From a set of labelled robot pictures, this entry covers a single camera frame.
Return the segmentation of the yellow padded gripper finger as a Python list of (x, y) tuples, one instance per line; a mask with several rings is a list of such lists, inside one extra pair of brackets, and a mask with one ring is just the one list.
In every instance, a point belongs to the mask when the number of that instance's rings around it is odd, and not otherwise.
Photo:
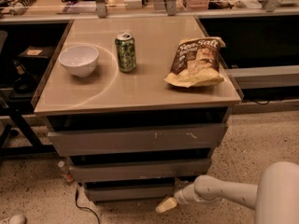
[(183, 189), (189, 184), (188, 181), (180, 180), (179, 178), (175, 179), (175, 190)]
[(155, 208), (157, 213), (164, 213), (168, 210), (175, 208), (178, 205), (178, 202), (173, 197), (166, 197), (162, 200)]

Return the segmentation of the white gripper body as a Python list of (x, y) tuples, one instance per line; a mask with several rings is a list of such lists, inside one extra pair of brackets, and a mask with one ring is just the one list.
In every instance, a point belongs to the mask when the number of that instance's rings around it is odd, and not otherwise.
[(182, 183), (176, 185), (174, 198), (179, 204), (199, 203), (202, 198), (194, 183)]

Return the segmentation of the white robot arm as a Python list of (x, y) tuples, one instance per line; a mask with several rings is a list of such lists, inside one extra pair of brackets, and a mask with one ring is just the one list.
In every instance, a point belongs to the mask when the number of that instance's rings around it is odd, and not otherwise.
[(254, 210), (254, 224), (299, 224), (299, 165), (273, 163), (263, 171), (257, 185), (200, 175), (193, 182), (180, 182), (156, 211), (163, 213), (178, 204), (213, 204), (221, 199)]

